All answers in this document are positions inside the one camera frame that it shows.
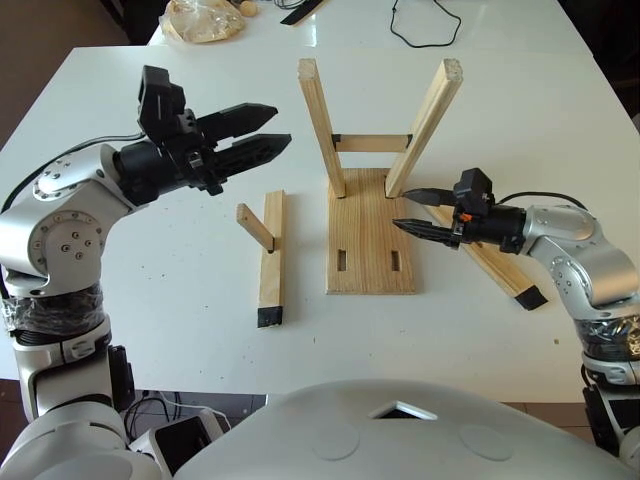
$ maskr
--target black cable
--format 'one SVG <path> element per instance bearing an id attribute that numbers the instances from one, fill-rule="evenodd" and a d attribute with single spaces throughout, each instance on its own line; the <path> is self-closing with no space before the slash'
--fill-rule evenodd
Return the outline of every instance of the black cable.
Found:
<path id="1" fill-rule="evenodd" d="M 171 421 L 171 417 L 169 416 L 169 410 L 167 409 L 167 404 L 165 403 L 164 400 L 157 397 L 141 398 L 137 402 L 134 402 L 127 410 L 127 413 L 124 414 L 125 432 L 130 442 L 132 442 L 135 439 L 135 435 L 133 431 L 135 430 L 135 421 L 136 421 L 136 418 L 138 417 L 138 409 L 140 405 L 142 405 L 145 402 L 160 402 L 160 405 L 162 405 L 162 409 L 164 410 L 165 419 L 167 420 L 167 422 Z"/>
<path id="2" fill-rule="evenodd" d="M 306 0 L 296 0 L 293 3 L 287 3 L 285 0 L 273 0 L 273 4 L 282 10 L 293 10 L 302 5 Z"/>
<path id="3" fill-rule="evenodd" d="M 46 162 L 44 165 L 41 165 L 40 167 L 36 168 L 33 172 L 31 172 L 29 175 L 27 175 L 27 177 L 24 180 L 22 180 L 13 190 L 11 190 L 11 193 L 9 193 L 9 195 L 6 198 L 6 200 L 2 204 L 2 209 L 0 209 L 0 214 L 2 214 L 4 212 L 6 212 L 7 210 L 9 210 L 9 208 L 11 208 L 11 205 L 13 205 L 13 202 L 15 201 L 15 199 L 18 197 L 18 195 L 20 195 L 20 192 L 22 192 L 31 183 L 33 183 L 33 181 L 36 178 L 38 178 L 38 176 L 47 168 L 47 166 L 51 165 L 56 160 L 66 156 L 66 155 L 70 155 L 72 153 L 79 152 L 80 150 L 84 150 L 85 148 L 91 147 L 91 146 L 96 145 L 98 143 L 104 143 L 104 142 L 134 142 L 136 140 L 143 139 L 145 136 L 146 136 L 146 134 L 144 132 L 136 133 L 134 135 L 107 135 L 107 136 L 104 136 L 104 137 L 96 137 L 96 138 L 92 138 L 90 140 L 86 140 L 86 141 L 84 141 L 82 143 L 79 143 L 79 144 L 69 148 L 68 150 L 65 150 L 61 154 L 56 155 L 55 157 L 53 157 L 51 160 Z M 0 265 L 0 296 L 4 300 L 6 300 L 6 299 L 9 298 L 9 292 L 7 291 L 7 287 L 4 284 L 4 278 L 2 277 L 1 267 L 2 266 Z"/>
<path id="4" fill-rule="evenodd" d="M 411 43 L 409 40 L 407 40 L 405 37 L 403 37 L 400 33 L 396 32 L 393 29 L 393 23 L 396 19 L 396 12 L 398 11 L 397 6 L 398 6 L 398 1 L 396 0 L 393 4 L 393 7 L 391 7 L 391 24 L 389 25 L 389 30 L 391 31 L 391 33 L 393 33 L 396 37 L 399 37 L 402 39 L 402 41 L 404 43 L 406 43 L 407 45 L 409 45 L 411 48 L 428 48 L 428 47 L 448 47 L 449 45 L 452 45 L 453 42 L 456 41 L 456 36 L 458 35 L 458 30 L 460 29 L 460 26 L 462 25 L 462 18 L 460 18 L 459 16 L 451 13 L 449 10 L 447 10 L 446 8 L 444 8 L 442 5 L 440 5 L 440 3 L 438 2 L 438 0 L 433 0 L 433 3 L 435 3 L 438 7 L 440 7 L 440 9 L 446 13 L 447 15 L 449 15 L 451 18 L 455 18 L 456 20 L 458 20 L 458 25 L 456 25 L 456 29 L 453 32 L 453 37 L 451 37 L 451 40 L 447 43 L 425 43 L 424 45 L 414 45 L 413 43 Z"/>
<path id="5" fill-rule="evenodd" d="M 589 211 L 589 209 L 584 206 L 584 203 L 576 200 L 573 197 L 570 197 L 569 195 L 565 195 L 564 193 L 555 193 L 555 192 L 518 192 L 518 193 L 512 193 L 511 195 L 507 195 L 502 200 L 500 200 L 498 202 L 498 205 L 500 205 L 502 203 L 506 203 L 509 200 L 512 200 L 512 199 L 518 198 L 518 197 L 553 197 L 553 198 L 561 198 L 563 200 L 566 200 L 567 202 L 573 203 L 576 207 L 579 207 L 579 208 L 581 208 L 583 210 Z"/>
<path id="6" fill-rule="evenodd" d="M 582 365 L 580 367 L 580 376 L 582 377 L 582 381 L 587 387 L 591 387 L 591 382 L 589 381 L 589 377 L 587 376 L 587 367 Z"/>
<path id="7" fill-rule="evenodd" d="M 178 404 L 178 403 L 182 403 L 180 401 L 180 392 L 173 392 L 173 402 Z M 179 416 L 179 412 L 180 412 L 180 406 L 179 405 L 174 405 L 173 406 L 173 419 L 177 419 Z"/>

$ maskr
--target white table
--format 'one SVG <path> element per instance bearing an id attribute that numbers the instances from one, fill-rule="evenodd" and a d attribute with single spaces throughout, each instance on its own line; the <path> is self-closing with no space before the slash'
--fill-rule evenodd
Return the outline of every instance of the white table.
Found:
<path id="1" fill-rule="evenodd" d="M 204 115 L 244 101 L 280 110 L 263 129 L 293 142 L 271 165 L 232 177 L 213 198 L 191 189 L 123 219 L 103 256 L 114 342 L 139 388 L 282 393 L 349 378 L 440 382 L 502 401 L 576 401 L 580 345 L 546 272 L 515 257 L 550 303 L 525 312 L 466 254 L 412 239 L 418 294 L 324 294 L 326 187 L 296 63 L 315 56 L 337 132 L 405 132 L 441 51 L 270 47 L 74 50 L 0 153 L 6 194 L 81 140 L 136 131 L 144 64 L 166 67 Z M 542 189 L 581 199 L 608 238 L 639 260 L 637 132 L 586 55 L 451 49 L 465 83 L 407 187 L 450 187 L 469 167 L 497 196 Z M 343 154 L 382 167 L 392 155 Z M 284 188 L 288 212 L 285 323 L 256 328 L 260 249 L 235 205 L 262 211 Z M 421 209 L 412 212 L 424 216 Z M 15 378 L 8 338 L 0 377 Z"/>
<path id="2" fill-rule="evenodd" d="M 393 0 L 325 0 L 295 26 L 280 25 L 289 11 L 258 1 L 260 13 L 246 29 L 223 43 L 247 46 L 367 47 L 408 49 L 389 31 Z M 503 52 L 591 55 L 557 0 L 446 0 L 443 6 L 462 18 L 455 46 Z M 449 41 L 456 20 L 431 0 L 401 0 L 395 29 L 415 44 Z M 149 45 L 176 45 L 158 28 Z M 222 43 L 197 45 L 220 48 Z M 440 55 L 446 55 L 446 49 Z"/>

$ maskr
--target plastic bag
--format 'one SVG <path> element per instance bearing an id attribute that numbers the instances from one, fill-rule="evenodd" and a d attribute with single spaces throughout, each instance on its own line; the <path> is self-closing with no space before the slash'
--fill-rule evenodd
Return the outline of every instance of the plastic bag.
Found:
<path id="1" fill-rule="evenodd" d="M 226 0 L 171 0 L 160 17 L 162 33 L 191 43 L 224 40 L 244 26 L 240 12 Z"/>
<path id="2" fill-rule="evenodd" d="M 1 303 L 4 324 L 9 332 L 28 330 L 64 337 L 88 332 L 105 319 L 99 283 L 65 295 L 10 297 Z"/>

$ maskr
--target black tape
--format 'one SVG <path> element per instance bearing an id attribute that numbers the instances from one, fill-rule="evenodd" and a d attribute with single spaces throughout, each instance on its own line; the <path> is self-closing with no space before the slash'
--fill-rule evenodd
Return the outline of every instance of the black tape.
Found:
<path id="1" fill-rule="evenodd" d="M 525 310 L 535 310 L 539 306 L 548 302 L 535 285 L 527 288 L 520 295 L 516 296 L 515 299 L 525 308 Z"/>
<path id="2" fill-rule="evenodd" d="M 258 309 L 258 328 L 282 325 L 282 307 L 263 307 Z"/>

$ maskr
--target wooden stick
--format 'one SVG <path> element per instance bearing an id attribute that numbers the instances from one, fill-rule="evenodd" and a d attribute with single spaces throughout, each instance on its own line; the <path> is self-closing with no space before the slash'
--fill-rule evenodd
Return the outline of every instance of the wooden stick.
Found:
<path id="1" fill-rule="evenodd" d="M 344 135 L 334 134 L 337 152 L 404 152 L 410 135 Z"/>
<path id="2" fill-rule="evenodd" d="M 282 324 L 284 310 L 284 237 L 286 195 L 283 190 L 264 198 L 264 223 L 275 239 L 273 253 L 262 251 L 258 327 Z"/>
<path id="3" fill-rule="evenodd" d="M 385 182 L 388 198 L 397 197 L 407 177 L 427 146 L 427 142 L 436 130 L 440 119 L 447 111 L 451 100 L 462 84 L 462 67 L 453 58 L 446 58 L 438 67 L 436 76 L 427 90 L 418 116 L 411 127 L 413 139 L 404 153 L 400 153 L 389 171 Z"/>
<path id="4" fill-rule="evenodd" d="M 299 60 L 298 81 L 300 82 L 304 99 L 307 102 L 311 123 L 313 123 L 313 128 L 320 144 L 324 165 L 329 175 L 329 183 L 335 196 L 342 198 L 346 195 L 344 176 L 340 167 L 340 157 L 336 153 L 333 139 L 331 138 L 331 121 L 329 120 L 329 112 L 324 100 L 315 59 L 302 58 Z"/>
<path id="5" fill-rule="evenodd" d="M 255 238 L 268 252 L 275 249 L 275 240 L 268 228 L 258 220 L 246 204 L 240 203 L 236 208 L 236 221 Z"/>
<path id="6" fill-rule="evenodd" d="M 425 206 L 425 208 L 440 225 L 451 226 L 453 215 L 451 207 Z M 478 242 L 463 244 L 462 248 L 507 295 L 515 298 L 527 310 L 533 310 L 546 303 L 547 300 L 542 296 L 538 287 L 496 245 Z"/>

